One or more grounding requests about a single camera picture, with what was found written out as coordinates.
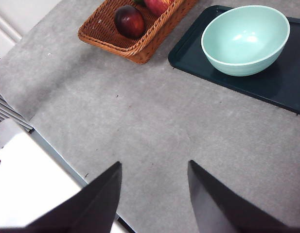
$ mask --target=gray countertop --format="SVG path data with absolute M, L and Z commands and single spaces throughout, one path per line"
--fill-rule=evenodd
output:
M 300 226 L 300 116 L 167 61 L 210 5 L 263 4 L 300 17 L 300 0 L 201 0 L 145 65 L 77 38 L 101 2 L 62 0 L 0 61 L 6 101 L 79 174 L 88 173 L 87 181 L 121 161 L 118 214 L 137 232 L 197 232 L 190 159 L 274 217 Z

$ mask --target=red apple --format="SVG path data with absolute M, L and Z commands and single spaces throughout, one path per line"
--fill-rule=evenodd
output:
M 130 5 L 121 6 L 116 10 L 114 23 L 118 32 L 130 39 L 140 38 L 145 31 L 142 14 Z
M 156 16 L 163 14 L 175 0 L 144 0 L 145 5 Z

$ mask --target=woven basket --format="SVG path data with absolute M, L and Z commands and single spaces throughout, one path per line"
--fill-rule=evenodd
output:
M 197 1 L 175 0 L 160 17 L 156 17 L 132 0 L 105 0 L 80 27 L 78 37 L 86 43 L 144 64 Z M 128 39 L 115 28 L 115 11 L 124 5 L 136 7 L 143 15 L 147 31 L 140 39 Z

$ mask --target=dark green tray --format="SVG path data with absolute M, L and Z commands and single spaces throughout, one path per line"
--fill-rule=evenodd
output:
M 288 18 L 290 36 L 278 59 L 264 71 L 247 77 L 221 73 L 207 60 L 201 48 L 206 26 L 230 10 L 211 6 L 204 10 L 169 53 L 170 64 L 213 83 L 300 114 L 300 19 Z

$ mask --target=mint green bowl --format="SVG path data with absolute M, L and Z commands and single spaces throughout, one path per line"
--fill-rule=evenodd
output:
M 289 33 L 289 22 L 278 10 L 242 6 L 215 18 L 204 30 L 201 43 L 216 69 L 232 76 L 248 76 L 278 58 Z

